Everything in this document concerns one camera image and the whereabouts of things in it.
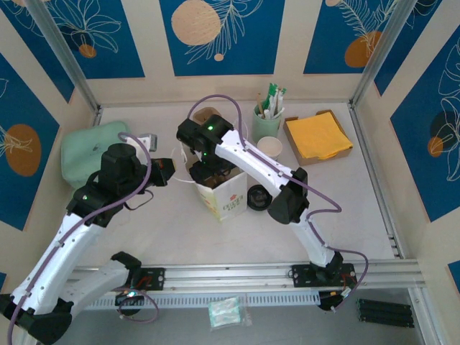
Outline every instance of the black bracket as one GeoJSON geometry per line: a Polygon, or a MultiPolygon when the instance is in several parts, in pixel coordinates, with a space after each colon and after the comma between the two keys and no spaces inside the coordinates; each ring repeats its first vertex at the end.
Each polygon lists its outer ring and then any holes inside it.
{"type": "Polygon", "coordinates": [[[327,280],[318,278],[318,269],[313,264],[294,264],[289,274],[294,288],[340,288],[344,284],[350,286],[348,281],[344,281],[344,276],[355,276],[353,264],[342,264],[340,274],[327,280]]]}
{"type": "Polygon", "coordinates": [[[140,268],[132,278],[131,286],[136,290],[162,291],[165,284],[165,269],[140,268]]]}

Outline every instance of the cable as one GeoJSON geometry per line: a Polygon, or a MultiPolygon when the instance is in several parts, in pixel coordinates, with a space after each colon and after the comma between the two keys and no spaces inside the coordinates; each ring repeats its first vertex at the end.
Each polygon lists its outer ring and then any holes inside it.
{"type": "Polygon", "coordinates": [[[155,313],[155,315],[152,317],[152,318],[149,318],[147,320],[136,320],[136,319],[133,319],[133,318],[129,318],[129,317],[126,317],[125,315],[123,315],[123,313],[121,312],[121,307],[123,306],[123,303],[128,300],[125,299],[123,300],[123,302],[120,303],[120,306],[118,307],[118,309],[116,311],[118,311],[118,314],[120,314],[120,317],[123,318],[124,320],[128,320],[128,321],[131,321],[131,322],[135,322],[135,323],[142,323],[142,324],[146,324],[146,323],[151,323],[151,322],[154,322],[155,320],[157,320],[158,318],[158,314],[160,312],[160,309],[158,308],[158,305],[156,304],[155,300],[153,298],[151,298],[150,296],[148,296],[147,293],[145,293],[144,291],[141,291],[141,290],[136,290],[136,289],[131,289],[131,288],[127,288],[127,287],[118,287],[116,289],[113,289],[113,291],[119,291],[119,292],[124,292],[124,291],[129,291],[131,293],[136,293],[138,295],[141,295],[141,296],[144,296],[144,298],[146,298],[147,300],[149,300],[154,306],[155,306],[155,310],[157,311],[155,313]]]}
{"type": "Polygon", "coordinates": [[[30,283],[28,284],[28,286],[26,287],[26,294],[23,295],[21,297],[21,299],[19,300],[19,302],[17,303],[17,306],[16,308],[14,309],[14,312],[13,314],[11,315],[11,321],[9,322],[9,326],[8,326],[8,334],[7,334],[7,341],[8,341],[8,345],[13,345],[13,330],[14,330],[14,324],[16,323],[16,320],[17,320],[17,316],[19,315],[19,312],[22,308],[22,306],[24,305],[28,295],[30,294],[30,292],[32,291],[32,288],[34,287],[35,283],[38,281],[38,279],[40,278],[40,276],[42,275],[43,271],[45,270],[45,268],[48,266],[48,264],[50,263],[51,259],[54,257],[54,255],[56,254],[56,252],[59,250],[59,248],[61,248],[64,243],[65,243],[65,240],[69,238],[69,236],[76,230],[78,229],[80,226],[82,226],[85,222],[89,221],[90,219],[94,218],[95,216],[97,216],[98,214],[100,213],[103,213],[107,210],[110,210],[114,207],[117,207],[117,206],[120,206],[122,205],[123,203],[127,202],[130,198],[132,198],[133,196],[135,196],[136,194],[138,194],[138,192],[140,192],[144,186],[149,182],[149,178],[150,178],[150,173],[152,172],[152,162],[150,161],[150,154],[149,152],[147,151],[147,149],[145,148],[145,146],[142,144],[142,142],[140,140],[138,140],[134,135],[130,134],[130,133],[125,133],[125,132],[120,132],[119,133],[119,138],[121,140],[123,140],[121,137],[130,137],[131,139],[133,139],[142,149],[142,151],[145,153],[145,156],[147,157],[147,172],[145,174],[145,177],[144,177],[144,180],[142,181],[142,183],[139,185],[139,187],[136,188],[136,190],[134,192],[132,192],[131,194],[129,194],[128,196],[125,196],[124,198],[118,200],[118,201],[115,201],[114,203],[111,203],[107,206],[104,206],[103,208],[100,208],[94,212],[91,212],[90,214],[88,214],[86,217],[82,218],[80,221],[78,221],[77,223],[75,223],[69,231],[67,231],[64,236],[62,236],[59,241],[57,241],[60,246],[59,247],[54,247],[51,252],[48,254],[48,256],[45,258],[45,260],[43,261],[43,263],[40,265],[37,273],[35,273],[34,277],[30,280],[30,283]]]}
{"type": "Polygon", "coordinates": [[[132,208],[131,206],[129,206],[128,203],[124,203],[124,204],[123,204],[124,207],[126,207],[126,208],[127,208],[128,210],[130,210],[130,211],[136,211],[139,207],[141,207],[141,206],[145,205],[146,203],[152,201],[152,199],[153,199],[153,193],[152,193],[152,191],[151,191],[151,190],[148,190],[148,189],[146,189],[145,191],[146,191],[147,193],[150,194],[150,199],[149,199],[149,200],[144,201],[144,202],[141,203],[139,206],[136,206],[136,207],[134,207],[134,208],[132,208]]]}
{"type": "MultiPolygon", "coordinates": [[[[190,118],[190,116],[192,115],[193,111],[195,110],[195,108],[203,103],[204,101],[210,99],[210,98],[225,98],[227,100],[229,100],[230,102],[232,102],[235,107],[236,107],[236,112],[238,113],[238,134],[239,134],[239,139],[241,141],[241,143],[244,143],[246,142],[246,140],[243,138],[243,134],[242,134],[242,110],[241,108],[239,107],[239,104],[230,96],[227,96],[227,95],[221,95],[221,94],[214,94],[214,95],[209,95],[209,96],[206,96],[206,97],[203,97],[202,99],[200,99],[198,102],[196,102],[192,108],[190,109],[190,111],[188,112],[188,115],[187,115],[187,119],[190,118]]],[[[369,260],[367,259],[367,256],[361,252],[357,252],[357,251],[354,251],[354,250],[349,250],[349,249],[337,249],[337,248],[334,248],[334,247],[330,247],[329,245],[327,245],[327,243],[323,240],[323,238],[321,237],[321,235],[318,233],[318,231],[316,230],[316,227],[314,226],[313,222],[311,221],[311,216],[314,215],[314,214],[318,214],[318,213],[340,213],[342,212],[342,207],[340,207],[340,205],[332,200],[331,198],[329,198],[328,196],[322,194],[320,191],[316,190],[315,188],[312,188],[310,187],[309,185],[307,185],[306,183],[302,182],[302,181],[299,181],[299,180],[296,180],[295,178],[293,178],[292,176],[289,176],[289,175],[286,175],[283,171],[281,171],[280,169],[278,169],[276,166],[272,165],[270,162],[268,162],[265,158],[261,157],[260,155],[257,154],[257,152],[254,152],[252,151],[248,146],[245,147],[246,151],[249,152],[251,155],[253,155],[254,157],[256,157],[258,160],[260,160],[261,162],[263,162],[264,164],[268,165],[273,171],[275,171],[277,174],[282,174],[282,176],[284,178],[287,178],[289,181],[292,181],[294,183],[297,183],[298,185],[302,186],[303,188],[309,190],[310,192],[312,193],[315,193],[317,196],[319,196],[320,198],[328,201],[332,206],[334,206],[335,208],[321,208],[321,209],[318,209],[318,210],[314,210],[314,211],[311,211],[307,214],[307,222],[308,224],[310,225],[310,228],[311,228],[311,231],[313,232],[313,234],[315,235],[315,237],[319,240],[319,242],[321,243],[321,245],[323,245],[325,248],[327,249],[330,249],[330,250],[333,250],[335,252],[344,252],[344,253],[350,253],[350,254],[355,254],[355,255],[359,255],[360,257],[362,257],[364,259],[364,262],[365,262],[365,266],[364,266],[364,271],[361,275],[361,277],[358,279],[356,285],[353,287],[353,289],[351,290],[351,292],[349,293],[349,296],[351,294],[353,294],[357,288],[359,287],[359,285],[361,284],[362,280],[364,279],[364,277],[366,276],[367,274],[367,270],[369,269],[369,260]]],[[[341,308],[344,300],[335,308],[335,309],[332,309],[333,311],[337,311],[339,308],[341,308]]]]}

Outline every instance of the pen holder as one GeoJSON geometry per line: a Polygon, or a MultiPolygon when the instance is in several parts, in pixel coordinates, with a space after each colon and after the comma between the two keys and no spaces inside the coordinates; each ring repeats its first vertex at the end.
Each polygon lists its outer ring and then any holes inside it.
{"type": "Polygon", "coordinates": [[[259,117],[259,107],[256,106],[252,112],[252,140],[257,144],[263,137],[277,137],[280,128],[281,116],[273,120],[266,120],[259,117]]]}

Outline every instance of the black connector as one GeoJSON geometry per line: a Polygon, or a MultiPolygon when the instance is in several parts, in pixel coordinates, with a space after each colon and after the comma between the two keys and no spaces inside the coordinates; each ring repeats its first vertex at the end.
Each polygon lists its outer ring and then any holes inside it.
{"type": "Polygon", "coordinates": [[[229,130],[233,130],[230,122],[219,115],[211,115],[201,126],[186,119],[179,125],[176,137],[192,151],[214,155],[216,145],[222,144],[222,137],[229,130]]]}
{"type": "MultiPolygon", "coordinates": [[[[299,167],[293,178],[308,184],[307,172],[299,167]]],[[[281,224],[299,223],[302,212],[310,205],[307,190],[293,181],[281,187],[281,192],[273,199],[268,214],[281,224]]]]}

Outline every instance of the cup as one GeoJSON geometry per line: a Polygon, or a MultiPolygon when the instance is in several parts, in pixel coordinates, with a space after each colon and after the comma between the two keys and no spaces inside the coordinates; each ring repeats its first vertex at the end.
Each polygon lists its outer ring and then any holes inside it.
{"type": "Polygon", "coordinates": [[[252,112],[252,140],[257,143],[263,137],[276,137],[280,123],[281,116],[273,120],[259,117],[259,107],[256,106],[252,112]]]}
{"type": "Polygon", "coordinates": [[[263,137],[258,141],[257,148],[273,160],[278,160],[282,152],[282,143],[274,137],[263,137]]]}

